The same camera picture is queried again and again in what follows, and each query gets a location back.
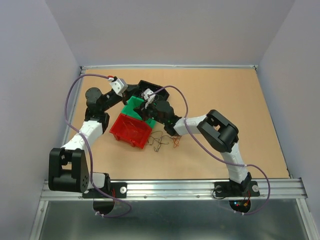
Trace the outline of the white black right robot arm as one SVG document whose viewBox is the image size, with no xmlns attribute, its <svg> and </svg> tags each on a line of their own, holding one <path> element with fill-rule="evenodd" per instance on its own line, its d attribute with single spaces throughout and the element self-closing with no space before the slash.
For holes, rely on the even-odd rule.
<svg viewBox="0 0 320 240">
<path fill-rule="evenodd" d="M 164 125 L 164 130 L 172 137 L 201 134 L 209 145 L 219 152 L 226 164 L 229 183 L 226 189 L 235 196 L 248 191 L 252 176 L 242 159 L 239 149 L 238 128 L 217 110 L 198 117 L 180 117 L 166 100 L 156 103 L 141 103 L 134 111 L 143 121 L 153 119 Z"/>
</svg>

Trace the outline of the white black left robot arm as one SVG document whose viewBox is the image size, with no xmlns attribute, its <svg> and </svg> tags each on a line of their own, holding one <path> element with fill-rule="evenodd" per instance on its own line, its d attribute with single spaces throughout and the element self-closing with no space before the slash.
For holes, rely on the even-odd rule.
<svg viewBox="0 0 320 240">
<path fill-rule="evenodd" d="M 120 90 L 117 83 L 111 84 L 112 89 L 103 94 L 97 87 L 85 92 L 86 111 L 84 122 L 70 141 L 60 148 L 53 148 L 49 153 L 48 187 L 51 191 L 84 193 L 94 189 L 100 197 L 111 197 L 111 180 L 106 173 L 94 173 L 91 145 L 102 136 L 109 125 L 109 108 L 122 102 L 127 103 L 140 87 L 129 84 Z"/>
</svg>

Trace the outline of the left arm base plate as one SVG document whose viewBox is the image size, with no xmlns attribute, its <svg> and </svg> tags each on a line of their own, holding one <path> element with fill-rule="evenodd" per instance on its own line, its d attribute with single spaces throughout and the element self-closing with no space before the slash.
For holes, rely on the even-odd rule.
<svg viewBox="0 0 320 240">
<path fill-rule="evenodd" d="M 118 199 L 125 199 L 127 197 L 128 184 L 126 182 L 111 182 L 110 187 L 100 188 L 102 192 Z M 84 199 L 101 199 L 106 198 L 105 195 L 98 192 L 95 188 L 87 190 L 82 194 Z"/>
</svg>

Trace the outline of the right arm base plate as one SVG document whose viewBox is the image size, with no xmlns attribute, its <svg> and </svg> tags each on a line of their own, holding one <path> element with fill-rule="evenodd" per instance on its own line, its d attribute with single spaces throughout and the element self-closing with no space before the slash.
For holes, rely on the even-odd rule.
<svg viewBox="0 0 320 240">
<path fill-rule="evenodd" d="M 241 190 L 237 183 L 231 181 L 217 181 L 214 183 L 214 196 L 219 199 L 259 197 L 260 191 L 256 181 L 251 181 L 245 190 Z"/>
</svg>

